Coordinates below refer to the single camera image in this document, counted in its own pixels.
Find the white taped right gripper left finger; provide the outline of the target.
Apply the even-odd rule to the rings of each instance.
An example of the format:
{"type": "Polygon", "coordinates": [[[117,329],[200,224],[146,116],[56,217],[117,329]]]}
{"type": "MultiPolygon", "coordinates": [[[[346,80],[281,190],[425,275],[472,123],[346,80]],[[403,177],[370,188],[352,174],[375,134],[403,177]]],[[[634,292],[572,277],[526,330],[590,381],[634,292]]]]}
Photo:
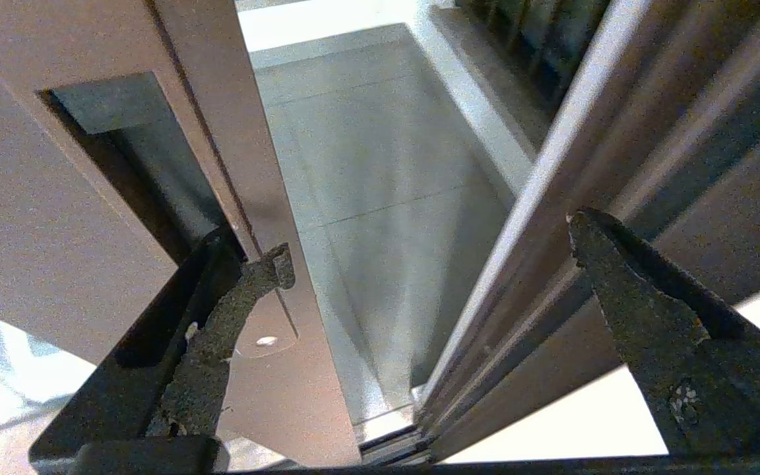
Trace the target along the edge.
{"type": "Polygon", "coordinates": [[[36,472],[222,472],[215,435],[251,310],[296,277],[287,243],[205,236],[29,450],[36,472]]]}

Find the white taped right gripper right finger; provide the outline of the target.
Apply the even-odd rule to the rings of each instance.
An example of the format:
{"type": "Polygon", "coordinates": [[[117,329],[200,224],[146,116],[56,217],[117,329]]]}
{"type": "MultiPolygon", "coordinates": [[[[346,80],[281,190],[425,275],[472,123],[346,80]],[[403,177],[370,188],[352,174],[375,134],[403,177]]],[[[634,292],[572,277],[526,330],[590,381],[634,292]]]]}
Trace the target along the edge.
{"type": "Polygon", "coordinates": [[[614,216],[579,208],[567,224],[670,454],[760,453],[760,329],[614,216]]]}

